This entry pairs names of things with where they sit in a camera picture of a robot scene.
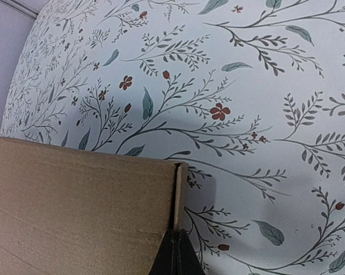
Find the box flap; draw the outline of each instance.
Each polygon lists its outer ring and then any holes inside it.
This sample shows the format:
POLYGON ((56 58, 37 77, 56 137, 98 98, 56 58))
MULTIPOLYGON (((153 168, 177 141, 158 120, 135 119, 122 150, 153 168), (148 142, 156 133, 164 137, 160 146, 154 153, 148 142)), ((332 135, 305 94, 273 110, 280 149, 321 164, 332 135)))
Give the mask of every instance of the box flap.
POLYGON ((148 274, 186 170, 0 138, 0 275, 148 274))

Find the cardboard surface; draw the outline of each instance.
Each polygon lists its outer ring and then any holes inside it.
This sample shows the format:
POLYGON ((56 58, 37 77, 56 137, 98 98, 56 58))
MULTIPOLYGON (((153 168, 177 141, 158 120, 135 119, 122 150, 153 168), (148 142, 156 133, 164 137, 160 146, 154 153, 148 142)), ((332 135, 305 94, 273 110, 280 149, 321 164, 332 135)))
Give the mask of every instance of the cardboard surface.
POLYGON ((186 170, 0 138, 0 275, 148 275, 186 170))

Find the floral fabric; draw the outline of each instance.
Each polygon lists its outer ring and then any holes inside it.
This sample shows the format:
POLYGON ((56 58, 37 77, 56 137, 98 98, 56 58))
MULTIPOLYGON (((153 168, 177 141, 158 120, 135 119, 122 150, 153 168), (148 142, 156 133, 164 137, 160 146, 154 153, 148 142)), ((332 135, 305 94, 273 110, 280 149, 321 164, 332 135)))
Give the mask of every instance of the floral fabric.
POLYGON ((1 135, 188 162, 207 274, 345 275, 345 0, 51 0, 1 135))

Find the flower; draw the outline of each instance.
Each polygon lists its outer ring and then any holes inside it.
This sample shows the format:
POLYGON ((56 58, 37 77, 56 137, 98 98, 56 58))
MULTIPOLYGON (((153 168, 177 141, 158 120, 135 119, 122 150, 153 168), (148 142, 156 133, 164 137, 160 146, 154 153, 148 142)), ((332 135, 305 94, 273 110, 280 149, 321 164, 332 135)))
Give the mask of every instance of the flower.
POLYGON ((342 202, 339 202, 339 203, 337 203, 337 204, 335 205, 335 208, 336 208, 337 210, 342 210, 343 207, 344 207, 344 203, 342 203, 342 202))
POLYGON ((132 105, 128 103, 128 105, 124 108, 124 112, 127 113, 132 108, 132 105))
POLYGON ((126 90, 128 87, 132 86, 133 77, 131 76, 124 76, 124 80, 120 83, 119 88, 126 90))
POLYGON ((144 12, 142 12, 140 15, 139 15, 139 18, 140 19, 143 19, 143 18, 145 18, 147 16, 147 11, 144 11, 144 12))
POLYGON ((106 91, 102 90, 101 93, 99 93, 99 100, 100 101, 105 100, 105 95, 106 95, 106 91))
POLYGON ((162 75, 163 75, 163 78, 165 78, 165 79, 169 79, 170 78, 170 73, 168 71, 166 71, 166 70, 162 73, 162 75))
POLYGON ((222 108, 221 103, 217 103, 216 107, 213 107, 210 112, 214 120, 220 119, 221 121, 225 120, 226 115, 231 113, 228 107, 222 108))
POLYGON ((99 66, 100 66, 100 62, 95 63, 95 64, 93 65, 93 70, 98 70, 98 69, 99 69, 99 66))
POLYGON ((79 100, 79 99, 76 98, 76 97, 74 96, 71 105, 72 105, 72 106, 76 106, 78 100, 79 100))
POLYGON ((217 248, 220 251, 228 251, 230 249, 230 246, 229 245, 225 245, 225 244, 220 244, 219 246, 217 246, 217 248))
POLYGON ((259 141, 260 141, 260 142, 266 142, 266 138, 265 138, 264 136, 261 136, 261 137, 259 138, 259 141))
POLYGON ((241 11, 244 9, 244 7, 243 6, 240 6, 239 7, 239 5, 237 5, 237 6, 235 6, 234 7, 234 9, 233 10, 231 10, 233 13, 241 13, 241 11))

